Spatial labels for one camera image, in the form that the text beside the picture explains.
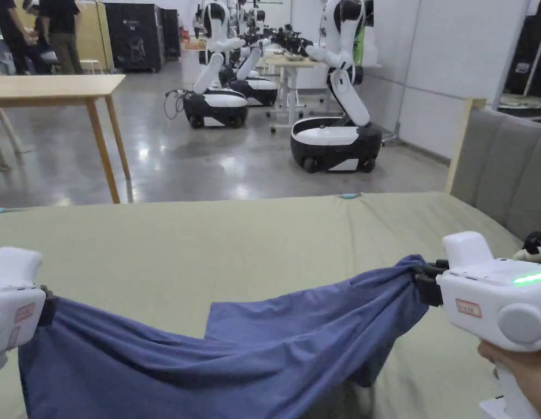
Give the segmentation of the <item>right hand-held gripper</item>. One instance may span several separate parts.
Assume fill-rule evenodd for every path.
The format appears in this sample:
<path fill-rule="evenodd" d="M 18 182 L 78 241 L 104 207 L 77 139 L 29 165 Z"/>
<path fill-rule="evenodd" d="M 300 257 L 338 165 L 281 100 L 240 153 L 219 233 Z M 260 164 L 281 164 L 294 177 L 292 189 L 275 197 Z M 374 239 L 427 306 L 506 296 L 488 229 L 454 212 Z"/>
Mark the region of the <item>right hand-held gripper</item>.
<path fill-rule="evenodd" d="M 493 256 L 483 235 L 443 238 L 447 260 L 415 267 L 420 300 L 442 307 L 448 321 L 512 352 L 541 351 L 541 235 L 511 258 Z"/>

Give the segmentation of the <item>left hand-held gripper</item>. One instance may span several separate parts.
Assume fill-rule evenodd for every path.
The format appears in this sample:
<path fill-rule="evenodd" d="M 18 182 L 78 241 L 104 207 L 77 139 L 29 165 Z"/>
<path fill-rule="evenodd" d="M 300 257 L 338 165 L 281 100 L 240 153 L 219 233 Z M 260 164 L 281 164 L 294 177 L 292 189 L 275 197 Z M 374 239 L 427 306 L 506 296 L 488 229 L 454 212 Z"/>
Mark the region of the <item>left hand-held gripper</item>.
<path fill-rule="evenodd" d="M 10 350 L 29 343 L 55 317 L 57 296 L 35 283 L 42 262 L 39 252 L 0 248 L 0 370 Z"/>

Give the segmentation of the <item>person's right hand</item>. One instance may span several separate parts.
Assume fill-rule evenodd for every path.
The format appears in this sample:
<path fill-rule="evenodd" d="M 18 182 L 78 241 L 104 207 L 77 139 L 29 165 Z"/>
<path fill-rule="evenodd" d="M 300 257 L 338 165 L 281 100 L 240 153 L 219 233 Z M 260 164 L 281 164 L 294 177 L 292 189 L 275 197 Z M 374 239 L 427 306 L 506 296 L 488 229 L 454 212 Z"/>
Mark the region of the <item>person's right hand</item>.
<path fill-rule="evenodd" d="M 510 370 L 518 387 L 541 417 L 541 351 L 512 352 L 484 341 L 477 350 L 490 363 L 500 363 Z"/>

